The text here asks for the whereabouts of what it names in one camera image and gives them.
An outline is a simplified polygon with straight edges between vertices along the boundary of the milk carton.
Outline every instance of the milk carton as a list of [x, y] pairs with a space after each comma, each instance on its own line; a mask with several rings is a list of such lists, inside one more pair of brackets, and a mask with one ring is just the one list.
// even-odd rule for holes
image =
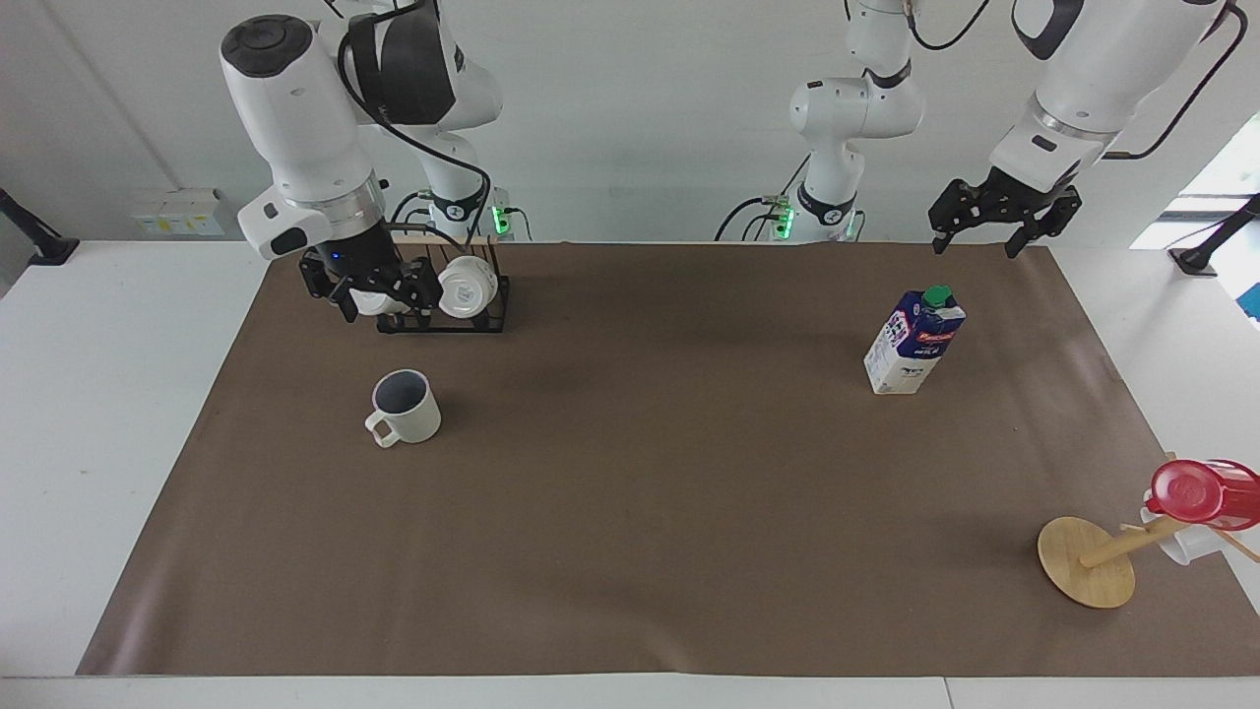
[[901, 296], [867, 351], [867, 377], [876, 394], [915, 394], [940, 363], [966, 312], [948, 286]]

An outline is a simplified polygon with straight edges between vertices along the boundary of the brown table mat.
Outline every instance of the brown table mat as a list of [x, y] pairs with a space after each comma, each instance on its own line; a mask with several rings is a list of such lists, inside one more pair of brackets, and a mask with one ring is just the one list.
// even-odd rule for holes
[[[1260, 674], [1220, 555], [1135, 554], [1114, 612], [1043, 577], [1046, 521], [1135, 523], [1163, 461], [1047, 251], [500, 254], [501, 335], [346, 325], [273, 264], [79, 672]], [[867, 346], [934, 282], [968, 322], [874, 397]], [[403, 368], [444, 426], [379, 451]]]

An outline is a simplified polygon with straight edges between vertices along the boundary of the green indicator light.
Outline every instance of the green indicator light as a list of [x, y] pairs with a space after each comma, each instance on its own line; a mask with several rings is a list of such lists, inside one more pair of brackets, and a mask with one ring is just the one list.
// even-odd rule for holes
[[490, 207], [490, 212], [494, 214], [494, 230], [499, 233], [508, 233], [512, 228], [512, 222], [508, 220], [507, 214], [499, 207]]
[[796, 209], [788, 209], [779, 217], [779, 225], [775, 227], [775, 237], [788, 239], [791, 237], [791, 223], [796, 220]]

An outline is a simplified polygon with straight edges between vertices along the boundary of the round wooden disc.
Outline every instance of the round wooden disc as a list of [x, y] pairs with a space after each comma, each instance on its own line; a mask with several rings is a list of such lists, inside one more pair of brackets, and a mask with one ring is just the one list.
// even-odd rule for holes
[[1037, 555], [1050, 581], [1068, 598], [1090, 608], [1119, 608], [1133, 598], [1135, 579], [1129, 557], [1097, 567], [1081, 565], [1081, 554], [1111, 540], [1102, 528], [1080, 518], [1060, 518], [1041, 530]]

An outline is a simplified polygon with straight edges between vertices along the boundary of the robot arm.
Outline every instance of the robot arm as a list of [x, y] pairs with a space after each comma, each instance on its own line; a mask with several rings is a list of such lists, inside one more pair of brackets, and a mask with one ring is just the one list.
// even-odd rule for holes
[[1058, 235], [1081, 205], [1072, 179], [1099, 160], [1221, 15], [1227, 0], [1017, 0], [1024, 47], [1047, 62], [1019, 121], [989, 156], [984, 183], [955, 179], [929, 209], [942, 252], [954, 235], [1018, 223], [1012, 258]]
[[437, 230], [466, 241], [489, 175], [467, 142], [446, 131], [498, 117], [498, 86], [441, 26], [436, 0], [360, 15], [340, 29], [263, 15], [223, 40], [228, 89], [273, 178], [241, 210], [242, 230], [268, 259], [305, 252], [311, 295], [331, 298], [346, 320], [445, 309], [432, 263], [398, 256], [358, 126], [378, 123], [417, 149], [440, 207]]
[[861, 78], [811, 81], [793, 96], [793, 126], [809, 141], [805, 181], [791, 195], [794, 241], [840, 238], [853, 217], [866, 160], [858, 137], [908, 135], [924, 117], [910, 74], [912, 35], [902, 0], [857, 0], [845, 38]]

